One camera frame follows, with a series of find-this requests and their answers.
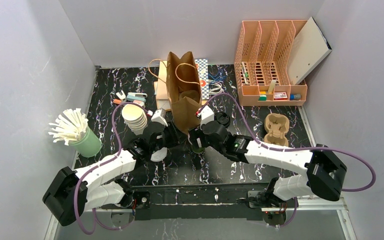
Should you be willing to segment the green paper coffee cup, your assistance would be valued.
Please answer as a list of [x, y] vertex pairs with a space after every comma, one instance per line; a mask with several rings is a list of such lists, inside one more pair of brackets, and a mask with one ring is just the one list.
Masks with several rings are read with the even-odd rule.
[[206, 138], [204, 136], [194, 136], [192, 134], [188, 135], [188, 141], [191, 145], [191, 150], [196, 154], [202, 154], [206, 147]]

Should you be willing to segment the brown paper bag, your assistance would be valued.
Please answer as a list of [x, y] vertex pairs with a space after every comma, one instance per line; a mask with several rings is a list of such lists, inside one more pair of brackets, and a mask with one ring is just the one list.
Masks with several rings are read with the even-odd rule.
[[201, 122], [196, 114], [202, 107], [202, 87], [193, 53], [188, 51], [178, 57], [170, 51], [163, 65], [166, 68], [165, 79], [151, 70], [149, 73], [165, 83], [174, 124], [187, 134]]

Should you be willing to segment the cardboard cup carrier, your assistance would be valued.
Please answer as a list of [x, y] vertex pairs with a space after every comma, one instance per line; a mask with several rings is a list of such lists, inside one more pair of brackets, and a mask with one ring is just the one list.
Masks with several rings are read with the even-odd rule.
[[285, 115], [278, 113], [268, 114], [264, 120], [264, 129], [266, 131], [266, 135], [263, 138], [264, 143], [284, 147], [289, 146], [286, 134], [290, 129], [290, 121]]

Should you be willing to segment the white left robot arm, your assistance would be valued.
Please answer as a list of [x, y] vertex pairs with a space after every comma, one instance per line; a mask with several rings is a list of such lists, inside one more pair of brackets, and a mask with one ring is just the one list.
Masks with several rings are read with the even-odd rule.
[[86, 167], [60, 169], [42, 202], [62, 226], [74, 223], [84, 211], [133, 200], [132, 187], [118, 176], [132, 172], [145, 162], [162, 161], [170, 148], [181, 142], [172, 121], [153, 119], [141, 135], [131, 139], [120, 152]]

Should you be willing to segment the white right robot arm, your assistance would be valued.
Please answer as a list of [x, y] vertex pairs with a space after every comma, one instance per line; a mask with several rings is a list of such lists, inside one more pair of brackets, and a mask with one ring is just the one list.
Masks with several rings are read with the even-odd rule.
[[287, 201], [316, 195], [332, 202], [339, 200], [347, 167], [331, 150], [323, 146], [299, 150], [232, 134], [215, 120], [208, 106], [199, 116], [201, 124], [188, 132], [194, 149], [211, 147], [232, 162], [264, 164], [295, 173], [287, 178], [273, 178], [264, 194], [266, 199]]

